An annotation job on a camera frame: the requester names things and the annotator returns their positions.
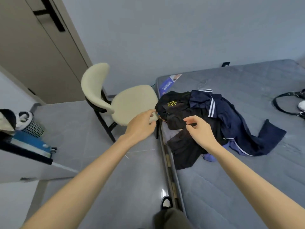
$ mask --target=navy jacket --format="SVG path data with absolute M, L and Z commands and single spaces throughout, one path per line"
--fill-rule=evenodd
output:
M 205 108 L 209 117 L 221 119 L 224 138 L 234 139 L 238 149 L 249 156 L 268 154 L 286 134 L 285 130 L 265 120 L 258 136 L 253 136 L 234 105 L 221 94 L 212 94 L 211 90 L 193 90 L 189 104 L 191 108 Z

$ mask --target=sneaker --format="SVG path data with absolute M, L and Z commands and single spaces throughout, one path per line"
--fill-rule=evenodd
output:
M 169 196 L 165 196 L 161 202 L 161 210 L 167 210 L 173 207 L 173 202 Z

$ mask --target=chair backrest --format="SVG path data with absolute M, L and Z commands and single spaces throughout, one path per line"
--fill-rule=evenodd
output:
M 81 88 L 92 104 L 113 114 L 114 109 L 112 106 L 101 98 L 102 86 L 108 73 L 109 65 L 104 62 L 89 67 L 81 79 Z

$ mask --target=white chair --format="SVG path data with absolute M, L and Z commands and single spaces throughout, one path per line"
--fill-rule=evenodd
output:
M 81 88 L 85 94 L 88 104 L 94 109 L 99 121 L 105 128 L 113 142 L 115 138 L 111 131 L 119 124 L 127 126 L 128 123 L 139 113 L 154 109 L 158 102 L 158 97 L 154 89 L 149 85 L 139 85 L 128 88 L 117 94 L 111 101 L 107 100 L 102 86 L 109 73 L 107 63 L 98 63 L 86 70 L 81 80 Z M 100 113 L 108 112 L 114 122 L 107 126 Z M 151 121 L 157 121 L 156 138 L 158 138 L 158 117 L 154 113 Z

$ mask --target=hand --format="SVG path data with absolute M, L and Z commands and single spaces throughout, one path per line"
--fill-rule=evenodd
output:
M 156 110 L 148 110 L 136 115 L 128 124 L 124 136 L 134 145 L 152 134 L 156 127 L 156 121 L 149 124 L 149 118 Z
M 190 116 L 183 119 L 186 122 L 186 129 L 189 131 L 192 138 L 208 152 L 215 146 L 219 145 L 216 141 L 211 126 L 198 116 Z

